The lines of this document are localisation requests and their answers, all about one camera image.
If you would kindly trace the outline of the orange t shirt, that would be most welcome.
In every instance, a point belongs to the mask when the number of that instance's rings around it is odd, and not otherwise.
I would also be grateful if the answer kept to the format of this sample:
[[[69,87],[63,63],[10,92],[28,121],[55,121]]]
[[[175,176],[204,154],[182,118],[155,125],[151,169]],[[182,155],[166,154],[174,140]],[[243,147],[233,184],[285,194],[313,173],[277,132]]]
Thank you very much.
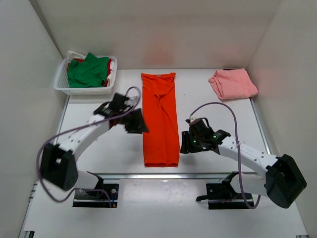
[[[179,163],[175,77],[175,72],[141,74],[142,111],[149,130],[143,134],[146,167],[177,167]]]

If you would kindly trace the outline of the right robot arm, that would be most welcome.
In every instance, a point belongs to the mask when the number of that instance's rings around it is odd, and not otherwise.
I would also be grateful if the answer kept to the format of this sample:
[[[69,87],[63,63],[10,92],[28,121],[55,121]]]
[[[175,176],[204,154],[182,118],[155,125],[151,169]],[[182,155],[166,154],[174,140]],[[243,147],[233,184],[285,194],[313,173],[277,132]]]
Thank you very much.
[[[247,175],[232,172],[224,180],[222,194],[234,198],[242,191],[268,197],[281,208],[289,208],[307,187],[295,160],[284,154],[276,156],[261,152],[224,130],[214,131],[207,118],[187,119],[187,131],[183,131],[180,152],[182,154],[213,151],[220,156],[240,161],[255,172]]]

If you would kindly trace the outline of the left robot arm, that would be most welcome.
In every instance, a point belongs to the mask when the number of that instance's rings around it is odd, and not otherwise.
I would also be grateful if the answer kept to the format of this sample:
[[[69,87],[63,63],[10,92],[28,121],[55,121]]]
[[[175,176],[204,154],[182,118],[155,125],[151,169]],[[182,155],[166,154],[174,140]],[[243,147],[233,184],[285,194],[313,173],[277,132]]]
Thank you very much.
[[[86,190],[92,197],[101,196],[104,190],[101,177],[78,170],[76,163],[95,140],[118,124],[123,125],[127,133],[148,132],[142,111],[136,107],[139,102],[139,96],[116,93],[111,101],[94,110],[84,126],[70,133],[64,141],[46,144],[39,166],[40,178],[64,191],[78,188]]]

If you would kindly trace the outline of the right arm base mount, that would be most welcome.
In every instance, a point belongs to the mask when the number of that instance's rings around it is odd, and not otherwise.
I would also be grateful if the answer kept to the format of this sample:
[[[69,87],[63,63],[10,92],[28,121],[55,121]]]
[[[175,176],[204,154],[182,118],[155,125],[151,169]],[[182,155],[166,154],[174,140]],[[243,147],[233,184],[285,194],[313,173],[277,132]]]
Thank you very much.
[[[198,196],[196,202],[207,201],[209,210],[248,209],[241,193],[231,186],[232,180],[237,178],[238,172],[232,172],[220,182],[207,182],[206,195]]]

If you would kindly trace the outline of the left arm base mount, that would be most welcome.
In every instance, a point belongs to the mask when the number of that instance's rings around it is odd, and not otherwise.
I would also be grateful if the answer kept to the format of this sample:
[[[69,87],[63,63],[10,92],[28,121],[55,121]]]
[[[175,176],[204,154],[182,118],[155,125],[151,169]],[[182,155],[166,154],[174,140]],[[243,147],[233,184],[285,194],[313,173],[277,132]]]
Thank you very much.
[[[75,185],[73,207],[117,208],[119,180],[105,179],[98,174],[82,172]]]

